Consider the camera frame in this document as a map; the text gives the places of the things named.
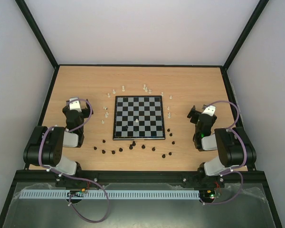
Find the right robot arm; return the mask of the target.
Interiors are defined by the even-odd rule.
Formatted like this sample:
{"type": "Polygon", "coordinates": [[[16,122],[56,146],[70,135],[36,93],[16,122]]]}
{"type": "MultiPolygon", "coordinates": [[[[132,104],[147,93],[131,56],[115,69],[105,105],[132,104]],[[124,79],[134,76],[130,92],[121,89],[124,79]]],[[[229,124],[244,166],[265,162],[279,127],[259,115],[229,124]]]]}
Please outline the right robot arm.
{"type": "Polygon", "coordinates": [[[254,168],[257,154],[252,142],[243,127],[216,128],[212,127],[217,119],[216,108],[205,107],[202,112],[193,106],[187,117],[195,124],[193,143],[200,152],[217,151],[218,156],[203,162],[197,169],[198,182],[208,186],[215,176],[222,176],[236,169],[254,168]]]}

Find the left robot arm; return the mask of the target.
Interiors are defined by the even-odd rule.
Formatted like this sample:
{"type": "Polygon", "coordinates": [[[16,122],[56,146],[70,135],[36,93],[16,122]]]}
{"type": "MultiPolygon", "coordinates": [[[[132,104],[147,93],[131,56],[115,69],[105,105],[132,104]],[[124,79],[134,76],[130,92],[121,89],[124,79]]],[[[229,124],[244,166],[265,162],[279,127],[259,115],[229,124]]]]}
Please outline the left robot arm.
{"type": "Polygon", "coordinates": [[[36,126],[24,149],[23,160],[26,164],[54,171],[59,176],[75,176],[81,169],[80,164],[70,160],[62,153],[64,147],[80,148],[84,141],[84,123],[93,114],[89,103],[82,109],[78,100],[63,108],[66,127],[36,126]]]}

